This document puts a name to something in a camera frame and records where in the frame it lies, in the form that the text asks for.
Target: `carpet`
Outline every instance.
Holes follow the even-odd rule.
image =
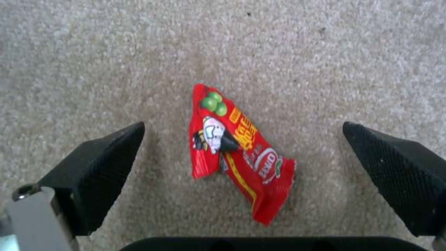
[[[442,0],[0,0],[0,213],[79,143],[137,121],[123,191],[83,250],[152,236],[413,237],[342,135],[346,120],[446,157]],[[191,178],[194,83],[219,88],[297,180],[268,228],[223,174]]]

